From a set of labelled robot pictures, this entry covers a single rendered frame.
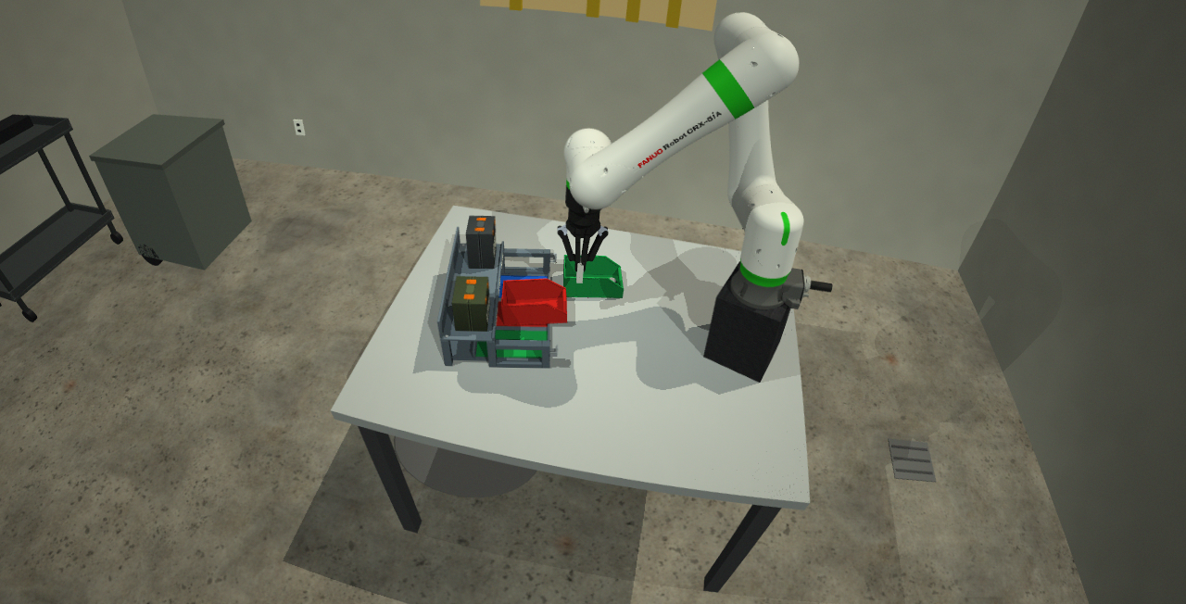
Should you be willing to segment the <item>red bin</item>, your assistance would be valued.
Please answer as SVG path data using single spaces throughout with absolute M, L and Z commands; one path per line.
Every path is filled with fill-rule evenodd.
M 500 288 L 504 325 L 567 322 L 566 287 L 550 279 L 508 280 Z

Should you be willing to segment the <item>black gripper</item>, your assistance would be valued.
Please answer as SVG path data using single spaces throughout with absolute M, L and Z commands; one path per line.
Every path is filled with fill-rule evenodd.
M 582 273 L 584 271 L 586 271 L 587 262 L 593 261 L 593 259 L 597 258 L 599 246 L 602 244 L 604 239 L 608 236 L 608 228 L 601 227 L 599 224 L 600 223 L 599 212 L 576 214 L 574 211 L 570 211 L 569 208 L 569 214 L 568 214 L 568 220 L 566 221 L 566 225 L 557 227 L 557 235 L 560 239 L 562 239 L 563 244 L 566 246 L 567 258 L 569 259 L 569 261 L 575 262 L 574 267 L 576 271 L 576 282 L 582 282 Z M 569 244 L 567 230 L 569 230 L 572 236 L 575 237 L 575 253 L 573 253 L 572 247 Z M 592 237 L 593 235 L 597 235 L 597 241 L 594 241 L 594 244 L 589 247 L 589 253 L 587 253 L 589 237 Z M 581 239 L 584 239 L 582 254 L 581 254 Z

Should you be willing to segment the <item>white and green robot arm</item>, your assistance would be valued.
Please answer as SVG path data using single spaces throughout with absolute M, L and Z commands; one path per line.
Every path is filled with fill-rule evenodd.
M 792 268 L 804 220 L 776 185 L 769 100 L 793 83 L 798 55 L 788 37 L 744 12 L 718 24 L 714 45 L 718 62 L 616 144 L 604 132 L 573 132 L 566 206 L 576 214 L 611 206 L 650 170 L 728 123 L 727 197 L 745 233 L 732 295 L 751 309 L 798 309 L 809 290 L 833 291 L 833 282 Z

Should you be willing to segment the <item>green bin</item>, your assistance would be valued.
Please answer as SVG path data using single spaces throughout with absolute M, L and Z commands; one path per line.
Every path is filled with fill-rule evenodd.
M 582 282 L 576 282 L 575 262 L 565 255 L 563 287 L 567 297 L 620 297 L 624 291 L 620 265 L 608 258 L 594 258 L 582 273 Z M 611 279 L 617 279 L 612 282 Z

